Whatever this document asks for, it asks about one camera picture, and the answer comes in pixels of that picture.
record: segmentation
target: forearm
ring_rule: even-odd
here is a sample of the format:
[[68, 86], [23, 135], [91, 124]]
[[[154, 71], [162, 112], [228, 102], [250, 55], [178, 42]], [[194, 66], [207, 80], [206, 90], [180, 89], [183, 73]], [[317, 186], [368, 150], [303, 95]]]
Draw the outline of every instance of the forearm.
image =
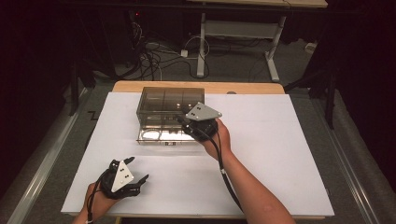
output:
[[294, 223], [279, 199], [231, 151], [223, 155], [223, 163], [249, 224]]

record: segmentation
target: hand-held gripper device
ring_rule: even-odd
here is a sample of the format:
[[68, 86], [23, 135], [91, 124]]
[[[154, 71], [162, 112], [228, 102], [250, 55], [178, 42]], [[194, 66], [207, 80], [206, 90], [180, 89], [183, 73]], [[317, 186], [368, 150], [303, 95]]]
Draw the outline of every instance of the hand-held gripper device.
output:
[[[231, 187], [230, 181], [227, 174], [225, 173], [222, 163], [221, 142], [218, 134], [219, 125], [215, 120], [216, 118], [220, 118], [221, 116], [222, 114], [219, 111], [216, 111], [215, 109], [202, 103], [198, 103], [191, 111], [186, 114], [185, 118], [178, 116], [177, 121], [181, 123], [183, 132], [190, 135], [196, 141], [210, 141], [213, 144], [218, 154], [219, 168], [224, 183], [227, 186], [227, 189], [233, 197], [236, 205], [238, 205], [238, 207], [242, 210], [241, 204], [236, 197], [235, 192], [233, 192], [233, 188]], [[218, 135], [219, 146], [213, 140], [213, 136], [215, 134]]]
[[123, 199], [126, 197], [137, 196], [140, 187], [146, 183], [149, 175], [145, 175], [137, 183], [130, 184], [134, 176], [127, 164], [134, 160], [134, 157], [123, 161], [113, 160], [108, 168], [99, 176], [89, 198], [87, 199], [88, 220], [86, 223], [93, 223], [92, 204], [96, 192], [102, 191], [109, 199]]

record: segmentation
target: dark background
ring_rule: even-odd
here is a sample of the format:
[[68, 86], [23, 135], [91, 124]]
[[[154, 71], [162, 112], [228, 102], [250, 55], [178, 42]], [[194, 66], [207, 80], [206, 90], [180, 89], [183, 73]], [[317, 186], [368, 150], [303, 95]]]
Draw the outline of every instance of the dark background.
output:
[[[329, 8], [357, 8], [364, 13], [355, 18], [330, 19], [320, 15], [294, 15], [293, 20], [287, 20], [281, 41], [288, 44], [298, 38], [307, 42], [319, 40], [304, 76], [328, 69], [329, 62], [337, 68], [336, 87], [347, 110], [378, 166], [396, 189], [396, 176], [392, 174], [396, 171], [395, 3], [391, 0], [349, 0], [343, 4], [329, 1]], [[113, 63], [133, 62], [129, 57], [133, 52], [124, 12], [103, 8], [73, 10], [58, 7], [51, 1], [2, 1], [0, 168], [3, 184], [0, 196], [63, 108], [71, 65], [80, 65], [79, 76], [84, 85], [93, 86], [93, 68], [111, 74]], [[175, 46], [199, 31], [197, 13], [157, 11], [152, 17], [148, 9], [139, 12], [142, 25]], [[272, 19], [244, 17], [250, 21]], [[309, 86], [318, 82], [313, 80]]]

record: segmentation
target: cable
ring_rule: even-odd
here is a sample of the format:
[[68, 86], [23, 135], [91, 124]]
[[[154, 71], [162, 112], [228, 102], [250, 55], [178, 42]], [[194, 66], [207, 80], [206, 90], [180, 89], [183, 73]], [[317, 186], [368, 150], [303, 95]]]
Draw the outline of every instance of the cable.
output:
[[217, 132], [216, 132], [216, 135], [218, 136], [218, 139], [219, 139], [219, 147], [216, 144], [216, 142], [209, 135], [207, 135], [204, 131], [202, 131], [201, 129], [194, 129], [194, 130], [198, 131], [200, 134], [202, 134], [204, 137], [206, 137], [212, 143], [212, 145], [215, 147], [216, 152], [218, 154], [219, 168], [220, 168], [221, 176], [223, 177], [225, 186], [227, 187], [227, 190], [230, 192], [231, 197], [233, 198], [233, 201], [236, 203], [236, 205], [238, 205], [239, 209], [241, 209], [241, 211], [243, 212], [241, 203], [239, 202], [238, 197], [236, 197], [235, 192], [233, 191], [233, 187], [231, 186], [230, 180], [228, 179], [228, 176], [224, 170], [222, 157], [221, 157], [221, 142], [220, 142], [219, 130], [217, 130]]
[[93, 224], [93, 213], [92, 213], [92, 205], [93, 205], [93, 198], [95, 197], [95, 193], [101, 191], [101, 190], [97, 190], [97, 188], [99, 187], [99, 183], [100, 180], [102, 179], [102, 177], [107, 174], [108, 169], [105, 170], [98, 178], [98, 180], [96, 180], [95, 182], [95, 186], [93, 187], [93, 191], [90, 194], [90, 196], [87, 199], [87, 210], [88, 210], [88, 219], [85, 223], [92, 223]]

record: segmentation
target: hand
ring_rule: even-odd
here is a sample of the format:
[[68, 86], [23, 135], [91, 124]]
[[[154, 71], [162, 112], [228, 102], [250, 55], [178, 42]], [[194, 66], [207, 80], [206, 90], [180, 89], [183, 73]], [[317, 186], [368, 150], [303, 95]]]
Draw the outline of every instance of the hand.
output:
[[[84, 205], [82, 206], [81, 211], [79, 212], [78, 216], [74, 219], [73, 223], [85, 223], [88, 219], [88, 208], [87, 208], [87, 201], [90, 198], [90, 195], [94, 191], [94, 183], [91, 183], [88, 186], [87, 193], [85, 195]], [[93, 214], [93, 221], [97, 220], [99, 217], [104, 216], [107, 211], [117, 202], [120, 200], [113, 200], [106, 197], [106, 195], [102, 191], [97, 191], [95, 196], [93, 197], [92, 203], [92, 214]]]
[[[225, 156], [232, 154], [230, 133], [228, 132], [227, 127], [223, 124], [223, 122], [220, 119], [216, 119], [216, 122], [218, 123], [218, 132], [215, 133], [215, 135], [213, 135], [212, 139], [215, 141], [216, 145], [221, 150], [221, 157], [224, 158]], [[219, 160], [216, 148], [215, 146], [213, 146], [210, 140], [200, 143], [205, 147], [207, 154], [209, 154], [211, 157], [215, 158], [216, 160]]]

